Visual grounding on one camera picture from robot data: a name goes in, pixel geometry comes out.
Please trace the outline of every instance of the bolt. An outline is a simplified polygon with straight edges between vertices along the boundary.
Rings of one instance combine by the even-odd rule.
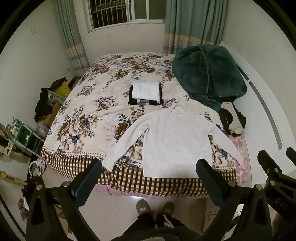
[[[36,189],[37,189],[37,190],[41,190],[42,187],[43,187],[43,186],[42,186],[41,184],[39,184],[39,185],[37,185]]]
[[[258,190],[261,190],[261,189],[262,189],[262,186],[261,186],[260,184],[256,184],[256,188],[257,188]]]
[[[71,183],[70,181],[64,181],[63,182],[63,187],[66,188],[66,187],[70,186],[70,183]]]
[[[229,181],[229,182],[228,182],[228,185],[231,186],[231,187],[235,187],[236,184],[235,184],[234,181]]]

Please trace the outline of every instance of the curtain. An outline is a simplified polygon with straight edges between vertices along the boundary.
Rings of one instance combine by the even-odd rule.
[[[167,0],[163,53],[197,44],[220,44],[227,0]]]
[[[73,0],[55,0],[55,10],[66,51],[76,76],[81,77],[89,68],[89,61],[78,30]]]

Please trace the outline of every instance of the green plush blanket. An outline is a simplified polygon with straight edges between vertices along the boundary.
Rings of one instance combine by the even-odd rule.
[[[237,65],[225,47],[199,44],[180,50],[172,70],[190,98],[219,111],[247,92]]]

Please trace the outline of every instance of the sweater sleeve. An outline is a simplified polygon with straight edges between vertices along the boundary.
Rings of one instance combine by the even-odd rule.
[[[213,136],[213,141],[229,155],[234,157],[237,162],[242,166],[244,157],[240,154],[238,149],[232,143],[232,141],[213,123],[205,120],[207,122],[207,135]]]
[[[112,171],[117,160],[121,158],[133,144],[135,144],[137,139],[147,129],[149,129],[151,122],[158,116],[156,112],[157,110],[149,112],[137,119],[137,121],[135,121],[113,145],[110,154],[102,161],[102,165],[108,171]]]

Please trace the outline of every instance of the stack of folded clothes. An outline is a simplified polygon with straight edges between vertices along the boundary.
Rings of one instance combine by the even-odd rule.
[[[163,104],[161,84],[135,82],[129,90],[129,105],[159,105]]]

